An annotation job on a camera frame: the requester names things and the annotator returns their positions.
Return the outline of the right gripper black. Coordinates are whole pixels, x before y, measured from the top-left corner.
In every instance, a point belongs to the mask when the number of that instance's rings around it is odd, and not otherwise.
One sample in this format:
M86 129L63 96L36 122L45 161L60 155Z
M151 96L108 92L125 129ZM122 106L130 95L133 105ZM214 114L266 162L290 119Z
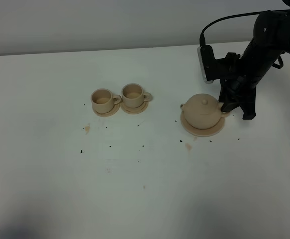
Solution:
M221 80L219 102L223 103L222 112L230 112L240 106L243 120L252 120L256 116L256 85L282 54L275 47L260 47L250 43L236 63L237 76ZM241 94L240 103L237 94Z

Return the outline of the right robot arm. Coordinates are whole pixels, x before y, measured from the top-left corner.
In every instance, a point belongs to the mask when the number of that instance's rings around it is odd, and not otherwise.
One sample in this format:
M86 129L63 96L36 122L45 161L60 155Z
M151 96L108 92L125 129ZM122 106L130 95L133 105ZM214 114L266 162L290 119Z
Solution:
M244 120L255 115L256 86L267 71L283 67L281 54L290 54L290 15L266 11L254 24L253 38L236 62L237 77L221 80L222 112L240 107Z

